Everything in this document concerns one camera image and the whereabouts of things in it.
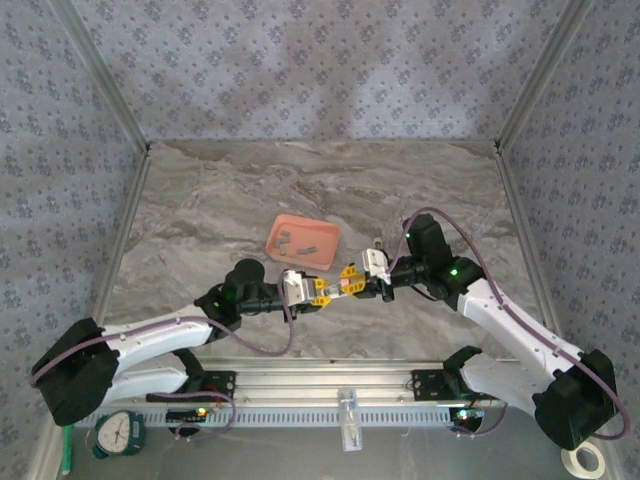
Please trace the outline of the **pink plastic tray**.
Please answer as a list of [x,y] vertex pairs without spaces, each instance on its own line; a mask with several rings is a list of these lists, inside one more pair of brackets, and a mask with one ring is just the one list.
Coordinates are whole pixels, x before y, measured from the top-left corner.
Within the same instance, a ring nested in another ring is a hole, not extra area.
[[[289,231],[290,238],[282,237],[281,231]],[[340,227],[334,223],[280,214],[274,220],[265,249],[275,261],[326,271],[334,261],[340,234]],[[287,243],[281,244],[286,246],[287,256],[280,254],[281,245],[279,247],[274,245],[277,239],[283,238],[287,239]],[[317,251],[308,251],[307,255],[296,255],[297,249],[307,249],[312,245],[317,246]]]

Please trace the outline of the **green dial clock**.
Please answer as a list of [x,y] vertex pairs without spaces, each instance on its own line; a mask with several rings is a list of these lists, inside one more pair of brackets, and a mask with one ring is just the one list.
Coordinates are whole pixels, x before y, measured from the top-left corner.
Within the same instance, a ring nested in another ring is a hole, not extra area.
[[95,424],[96,439],[92,447],[95,458],[134,456],[145,446],[146,428],[142,414],[119,410],[101,417]]

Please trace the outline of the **green pen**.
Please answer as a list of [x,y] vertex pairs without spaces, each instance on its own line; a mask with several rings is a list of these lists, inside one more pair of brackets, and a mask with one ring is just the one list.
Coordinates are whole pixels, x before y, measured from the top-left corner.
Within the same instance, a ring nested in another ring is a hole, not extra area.
[[63,427],[62,457],[61,457],[61,463],[60,463],[60,473],[62,476],[67,476],[72,471],[73,433],[74,433],[73,425],[67,425]]

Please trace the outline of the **white tape roll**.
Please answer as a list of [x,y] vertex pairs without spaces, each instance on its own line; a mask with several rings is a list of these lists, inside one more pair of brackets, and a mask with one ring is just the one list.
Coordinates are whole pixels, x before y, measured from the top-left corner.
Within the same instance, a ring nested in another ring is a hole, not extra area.
[[565,470],[578,480],[599,480],[606,471],[603,454],[590,442],[583,442],[574,450],[562,449],[560,457]]

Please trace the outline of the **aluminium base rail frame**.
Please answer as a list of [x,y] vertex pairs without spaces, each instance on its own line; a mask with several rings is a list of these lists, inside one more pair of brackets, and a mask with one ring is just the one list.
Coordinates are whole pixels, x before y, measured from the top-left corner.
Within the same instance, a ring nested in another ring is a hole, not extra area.
[[[409,385],[413,370],[456,369],[432,362],[373,359],[219,359],[202,364],[187,350],[142,362],[121,373],[85,368],[76,377],[58,375],[48,403],[55,414],[89,416],[115,402],[172,393],[204,371],[234,371],[234,399],[243,406],[328,405],[342,388],[355,389],[368,404],[416,401]],[[468,406],[490,400],[418,401]]]

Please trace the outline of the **aluminium table edge rail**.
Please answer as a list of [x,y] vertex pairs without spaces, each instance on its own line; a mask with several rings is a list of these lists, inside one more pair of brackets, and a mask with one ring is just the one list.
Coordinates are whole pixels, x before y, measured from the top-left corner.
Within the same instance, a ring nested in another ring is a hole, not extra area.
[[514,175],[508,159],[502,150],[498,146],[495,147],[495,150],[499,174],[516,230],[518,232],[520,248],[533,288],[541,321],[548,329],[562,337],[562,327],[552,300],[551,289],[544,275],[539,251],[535,245],[533,234],[526,218],[526,211],[522,203]]
[[106,268],[104,278],[94,304],[92,317],[98,325],[104,322],[110,297],[120,269],[125,251],[126,242],[129,238],[131,227],[136,216],[138,204],[145,186],[150,168],[149,152],[151,144],[147,143],[143,150],[140,161],[135,171],[133,184],[129,191],[124,206],[124,213],[120,221],[119,229],[112,245],[109,263]]

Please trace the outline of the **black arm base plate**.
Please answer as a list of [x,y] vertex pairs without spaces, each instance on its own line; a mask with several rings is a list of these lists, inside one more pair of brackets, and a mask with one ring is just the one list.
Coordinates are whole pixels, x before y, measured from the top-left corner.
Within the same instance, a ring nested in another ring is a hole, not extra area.
[[416,401],[493,400],[470,389],[456,369],[413,370],[409,385]]
[[145,400],[150,403],[228,402],[234,397],[235,387],[234,371],[204,371],[190,376],[175,392],[147,394]]

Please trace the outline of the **clear plastic bracket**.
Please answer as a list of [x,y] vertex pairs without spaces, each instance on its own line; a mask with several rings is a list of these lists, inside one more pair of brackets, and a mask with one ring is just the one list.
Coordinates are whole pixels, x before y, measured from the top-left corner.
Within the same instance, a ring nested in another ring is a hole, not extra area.
[[358,399],[354,389],[342,388],[338,391],[338,408],[343,451],[361,451],[363,439]]

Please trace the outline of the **aluminium corner post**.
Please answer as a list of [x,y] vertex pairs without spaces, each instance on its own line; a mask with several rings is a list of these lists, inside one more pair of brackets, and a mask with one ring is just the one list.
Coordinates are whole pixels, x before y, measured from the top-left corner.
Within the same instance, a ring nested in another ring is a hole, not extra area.
[[525,127],[534,107],[549,84],[595,0],[567,0],[556,24],[506,120],[495,139],[496,150],[504,155]]
[[148,150],[148,142],[134,113],[123,97],[114,75],[102,57],[72,0],[47,0],[47,2],[58,17],[124,134],[138,151],[146,152]]

